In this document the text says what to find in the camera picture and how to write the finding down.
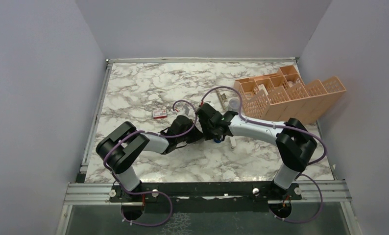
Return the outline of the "white tube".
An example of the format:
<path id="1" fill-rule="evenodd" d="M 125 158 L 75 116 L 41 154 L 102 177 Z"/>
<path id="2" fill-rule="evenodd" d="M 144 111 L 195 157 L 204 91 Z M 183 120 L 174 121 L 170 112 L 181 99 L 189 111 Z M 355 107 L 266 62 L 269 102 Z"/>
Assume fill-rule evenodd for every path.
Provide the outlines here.
<path id="1" fill-rule="evenodd" d="M 235 149 L 237 147 L 237 143 L 236 143 L 235 137 L 230 137 L 229 139 L 230 139 L 231 149 Z"/>

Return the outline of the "red white staple box sleeve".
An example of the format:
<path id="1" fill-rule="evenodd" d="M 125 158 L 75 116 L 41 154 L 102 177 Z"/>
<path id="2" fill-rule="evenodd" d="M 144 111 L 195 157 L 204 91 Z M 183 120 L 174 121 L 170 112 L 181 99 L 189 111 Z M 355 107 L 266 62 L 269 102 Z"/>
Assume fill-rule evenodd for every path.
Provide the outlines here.
<path id="1" fill-rule="evenodd" d="M 167 111 L 165 109 L 152 111 L 152 117 L 154 119 L 166 118 L 167 116 L 168 116 L 168 114 L 167 114 Z"/>

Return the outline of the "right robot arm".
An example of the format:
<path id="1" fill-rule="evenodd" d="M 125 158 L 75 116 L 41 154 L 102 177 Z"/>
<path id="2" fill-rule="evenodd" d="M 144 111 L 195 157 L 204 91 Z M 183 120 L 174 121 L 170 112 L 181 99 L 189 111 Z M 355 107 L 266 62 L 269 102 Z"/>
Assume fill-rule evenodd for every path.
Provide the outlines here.
<path id="1" fill-rule="evenodd" d="M 282 164 L 269 186 L 269 192 L 275 199 L 282 199 L 289 193 L 293 181 L 306 169 L 317 147 L 315 138 L 295 118 L 287 122 L 241 118 L 234 111 L 221 114 L 206 103 L 198 108 L 196 116 L 206 140 L 227 136 L 248 137 L 278 148 Z"/>

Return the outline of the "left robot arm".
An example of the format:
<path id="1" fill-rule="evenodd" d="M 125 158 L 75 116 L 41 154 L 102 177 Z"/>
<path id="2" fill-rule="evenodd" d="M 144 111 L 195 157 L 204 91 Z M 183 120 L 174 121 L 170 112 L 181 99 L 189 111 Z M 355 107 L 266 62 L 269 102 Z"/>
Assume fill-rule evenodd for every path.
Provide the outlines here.
<path id="1" fill-rule="evenodd" d="M 159 134 L 147 134 L 126 121 L 98 143 L 96 153 L 122 184 L 123 196 L 135 201 L 141 194 L 141 180 L 132 166 L 138 156 L 143 151 L 165 155 L 176 150 L 180 143 L 202 140 L 203 133 L 193 124 L 188 117 L 178 115 L 171 126 Z"/>

